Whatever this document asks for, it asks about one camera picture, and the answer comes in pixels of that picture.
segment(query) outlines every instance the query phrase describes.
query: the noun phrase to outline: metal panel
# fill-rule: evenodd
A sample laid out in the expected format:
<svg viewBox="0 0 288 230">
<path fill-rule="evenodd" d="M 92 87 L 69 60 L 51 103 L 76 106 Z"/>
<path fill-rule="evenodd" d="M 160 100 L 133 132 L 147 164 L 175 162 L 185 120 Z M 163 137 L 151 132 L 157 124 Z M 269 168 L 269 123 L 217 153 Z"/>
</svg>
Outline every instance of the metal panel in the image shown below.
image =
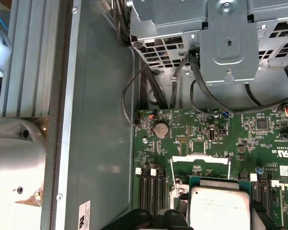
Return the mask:
<svg viewBox="0 0 288 230">
<path fill-rule="evenodd" d="M 256 24 L 248 23 L 246 1 L 209 0 L 207 8 L 209 28 L 200 33 L 207 84 L 253 80 L 259 64 L 258 37 Z"/>
<path fill-rule="evenodd" d="M 262 62 L 269 61 L 270 68 L 288 64 L 284 49 L 288 0 L 127 0 L 127 4 L 132 7 L 130 31 L 137 37 L 133 46 L 151 69 L 173 69 L 195 47 L 201 50 L 207 85 L 252 81 Z M 227 4 L 229 10 L 223 11 Z M 169 37 L 182 41 L 164 44 Z"/>
<path fill-rule="evenodd" d="M 77 228 L 79 206 L 88 200 L 91 229 L 130 208 L 133 129 L 120 96 L 134 74 L 134 57 L 95 3 L 75 0 L 73 6 L 55 229 Z M 133 93 L 126 95 L 129 111 Z"/>
<path fill-rule="evenodd" d="M 56 0 L 12 2 L 13 52 L 2 82 L 0 116 L 48 115 L 58 10 Z"/>
</svg>

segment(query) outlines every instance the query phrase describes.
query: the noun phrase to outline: black cable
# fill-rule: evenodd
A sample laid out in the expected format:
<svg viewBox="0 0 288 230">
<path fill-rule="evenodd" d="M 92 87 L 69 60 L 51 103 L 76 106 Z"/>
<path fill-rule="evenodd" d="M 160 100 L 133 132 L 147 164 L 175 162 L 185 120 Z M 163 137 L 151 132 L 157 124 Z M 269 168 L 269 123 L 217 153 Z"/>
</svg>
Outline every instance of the black cable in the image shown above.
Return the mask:
<svg viewBox="0 0 288 230">
<path fill-rule="evenodd" d="M 174 109 L 175 108 L 177 87 L 178 87 L 177 81 L 173 81 L 172 82 L 172 96 L 171 96 L 171 100 L 169 102 L 169 108 L 170 109 Z"/>
<path fill-rule="evenodd" d="M 206 83 L 203 79 L 202 73 L 199 69 L 198 63 L 197 63 L 197 57 L 195 54 L 190 55 L 190 65 L 194 74 L 194 77 L 197 81 L 198 86 L 204 93 L 204 95 L 216 106 L 219 108 L 224 109 L 225 111 L 231 113 L 231 114 L 252 114 L 252 113 L 258 113 L 266 109 L 274 108 L 274 107 L 279 107 L 283 103 L 288 103 L 288 98 L 285 98 L 283 100 L 274 102 L 274 103 L 269 103 L 267 105 L 259 106 L 256 108 L 251 108 L 251 109 L 238 109 L 238 110 L 232 110 L 231 108 L 227 107 L 223 103 L 221 103 L 215 96 L 211 94 L 211 92 L 208 90 Z"/>
<path fill-rule="evenodd" d="M 123 46 L 130 46 L 130 31 L 128 21 L 120 0 L 113 1 L 113 21 L 116 26 L 116 38 Z"/>
<path fill-rule="evenodd" d="M 150 86 L 152 87 L 152 90 L 153 90 L 153 93 L 154 93 L 155 98 L 157 100 L 157 103 L 159 105 L 159 108 L 160 109 L 168 109 L 167 101 L 165 100 L 165 97 L 164 97 L 157 81 L 155 80 L 151 70 L 146 69 L 144 71 L 144 74 L 146 74 L 148 82 L 149 82 Z"/>
<path fill-rule="evenodd" d="M 251 91 L 250 85 L 249 84 L 245 84 L 245 90 L 248 94 L 248 96 L 251 98 L 251 100 L 258 106 L 262 106 L 263 104 L 261 104 L 254 96 L 254 94 Z"/>
<path fill-rule="evenodd" d="M 145 74 L 141 76 L 140 83 L 140 109 L 148 109 L 147 101 L 147 78 Z"/>
<path fill-rule="evenodd" d="M 188 61 L 189 61 L 189 55 L 186 55 L 185 59 L 177 66 L 177 68 L 173 74 L 174 78 L 176 78 L 176 79 L 178 78 L 179 71 L 188 63 Z M 176 97 L 177 97 L 177 87 L 178 87 L 178 82 L 173 81 L 173 83 L 172 83 L 172 96 L 171 96 L 171 100 L 169 103 L 170 109 L 175 108 Z"/>
<path fill-rule="evenodd" d="M 194 84 L 196 83 L 196 80 L 194 80 L 192 83 L 191 83 L 191 88 L 190 88 L 190 102 L 192 104 L 192 107 L 195 111 L 197 111 L 198 113 L 200 114 L 204 114 L 204 115 L 208 115 L 208 116 L 213 116 L 213 115 L 222 115 L 222 113 L 206 113 L 202 110 L 200 110 L 194 103 L 193 101 L 193 96 L 194 96 Z"/>
<path fill-rule="evenodd" d="M 123 108 L 124 115 L 125 115 L 127 121 L 134 127 L 140 127 L 140 126 L 144 125 L 149 120 L 149 118 L 145 119 L 140 124 L 136 124 L 136 123 L 132 122 L 132 120 L 129 118 L 128 113 L 127 113 L 126 104 L 125 104 L 125 94 L 126 94 L 126 91 L 128 90 L 128 88 L 132 85 L 132 83 L 135 80 L 138 79 L 138 77 L 140 77 L 140 75 L 147 68 L 147 66 L 148 66 L 147 64 L 142 66 L 142 68 L 136 73 L 136 75 L 132 78 L 132 80 L 127 84 L 127 86 L 125 87 L 125 89 L 123 90 L 123 93 L 121 95 L 121 105 L 122 105 L 122 108 Z"/>
</svg>

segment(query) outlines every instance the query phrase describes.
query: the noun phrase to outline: integrated circuit chip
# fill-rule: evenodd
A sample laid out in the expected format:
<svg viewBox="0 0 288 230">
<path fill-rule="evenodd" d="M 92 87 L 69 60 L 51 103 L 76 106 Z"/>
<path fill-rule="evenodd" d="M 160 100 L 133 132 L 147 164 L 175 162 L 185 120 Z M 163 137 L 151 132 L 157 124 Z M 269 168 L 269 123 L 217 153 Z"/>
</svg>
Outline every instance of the integrated circuit chip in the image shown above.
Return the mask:
<svg viewBox="0 0 288 230">
<path fill-rule="evenodd" d="M 268 129 L 268 121 L 266 119 L 257 119 L 256 128 L 258 129 Z"/>
</svg>

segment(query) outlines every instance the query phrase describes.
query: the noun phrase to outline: metal bracket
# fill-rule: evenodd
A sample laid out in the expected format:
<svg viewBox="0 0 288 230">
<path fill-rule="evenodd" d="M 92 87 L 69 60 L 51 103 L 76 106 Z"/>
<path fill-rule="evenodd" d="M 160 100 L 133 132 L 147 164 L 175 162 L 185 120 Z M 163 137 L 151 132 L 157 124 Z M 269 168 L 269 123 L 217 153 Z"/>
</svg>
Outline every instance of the metal bracket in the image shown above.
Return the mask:
<svg viewBox="0 0 288 230">
<path fill-rule="evenodd" d="M 258 35 L 247 1 L 209 0 L 208 29 L 200 32 L 201 70 L 207 84 L 249 82 L 258 70 Z"/>
</svg>

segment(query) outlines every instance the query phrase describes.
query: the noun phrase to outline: black expansion slot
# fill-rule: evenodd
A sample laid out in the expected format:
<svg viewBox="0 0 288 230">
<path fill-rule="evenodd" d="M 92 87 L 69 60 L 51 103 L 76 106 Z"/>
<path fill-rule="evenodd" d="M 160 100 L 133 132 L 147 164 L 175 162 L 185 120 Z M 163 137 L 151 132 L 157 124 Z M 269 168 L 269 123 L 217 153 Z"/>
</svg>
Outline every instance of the black expansion slot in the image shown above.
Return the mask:
<svg viewBox="0 0 288 230">
<path fill-rule="evenodd" d="M 158 170 L 157 172 L 157 186 L 156 186 L 156 206 L 155 214 L 158 214 L 158 211 L 166 208 L 166 171 Z"/>
<path fill-rule="evenodd" d="M 148 202 L 148 187 L 149 187 L 149 171 L 147 169 L 143 169 L 143 172 L 140 176 L 140 208 L 144 210 L 148 210 L 147 202 Z"/>
<path fill-rule="evenodd" d="M 254 201 L 262 201 L 260 181 L 252 182 L 252 196 Z"/>
<path fill-rule="evenodd" d="M 156 177 L 149 176 L 149 187 L 148 187 L 148 211 L 153 215 L 155 214 L 155 196 L 156 196 Z"/>
<path fill-rule="evenodd" d="M 272 217 L 271 208 L 271 184 L 270 181 L 261 181 L 261 194 L 263 198 L 263 205 L 269 217 Z"/>
</svg>

